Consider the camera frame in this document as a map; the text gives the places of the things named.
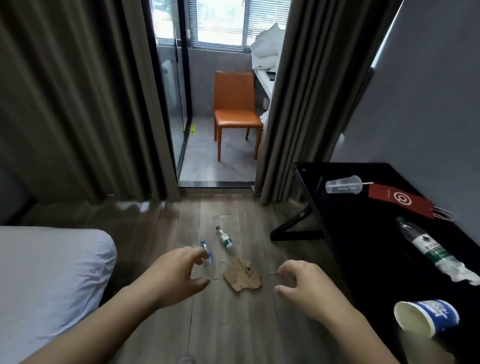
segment water bottle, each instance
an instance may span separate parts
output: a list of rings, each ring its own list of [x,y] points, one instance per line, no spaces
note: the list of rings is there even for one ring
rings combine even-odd
[[[217,226],[215,229],[216,229],[216,234],[220,237],[220,240],[222,241],[223,245],[227,249],[231,248],[232,240],[230,239],[230,237],[222,229],[220,229],[219,226]]]
[[[480,277],[468,270],[465,264],[459,262],[444,247],[442,247],[427,232],[411,222],[406,222],[403,218],[395,219],[397,225],[402,231],[403,236],[411,242],[421,253],[429,258],[439,271],[448,274],[453,282],[469,280],[470,284],[477,286],[480,284]]]
[[[213,254],[211,251],[207,249],[207,245],[205,244],[205,240],[200,240],[200,245],[207,251],[208,258],[205,259],[208,267],[213,267]]]

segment bed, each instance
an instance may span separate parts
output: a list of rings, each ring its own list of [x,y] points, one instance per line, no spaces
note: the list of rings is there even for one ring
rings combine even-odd
[[[116,258],[101,230],[0,226],[0,363],[19,363],[96,310]]]

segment plastic cup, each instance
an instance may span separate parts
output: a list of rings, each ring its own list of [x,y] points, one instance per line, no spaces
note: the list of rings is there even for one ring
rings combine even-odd
[[[404,331],[411,331],[427,338],[460,322],[456,309],[442,300],[401,301],[395,305],[393,313]]]
[[[325,182],[328,194],[359,194],[363,184],[359,176],[350,176]]]

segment black table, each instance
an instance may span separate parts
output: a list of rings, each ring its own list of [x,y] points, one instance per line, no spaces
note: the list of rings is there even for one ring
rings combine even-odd
[[[421,195],[385,163],[296,163],[308,207],[270,234],[272,241],[319,239],[324,235],[342,268],[355,306],[392,353],[406,363],[393,307],[399,301],[442,299],[460,315],[460,324],[438,335],[438,340],[460,361],[480,363],[480,286],[453,283],[412,243],[395,223],[401,216],[422,227],[453,256],[480,274],[480,247],[454,223],[429,219],[399,205],[368,197],[368,186],[357,194],[327,194],[325,181],[359,176]],[[313,212],[323,231],[285,232]]]

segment white bedding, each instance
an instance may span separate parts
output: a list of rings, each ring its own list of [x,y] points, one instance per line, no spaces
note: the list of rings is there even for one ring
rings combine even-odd
[[[0,226],[0,363],[19,363],[96,310],[116,258],[104,231]]]

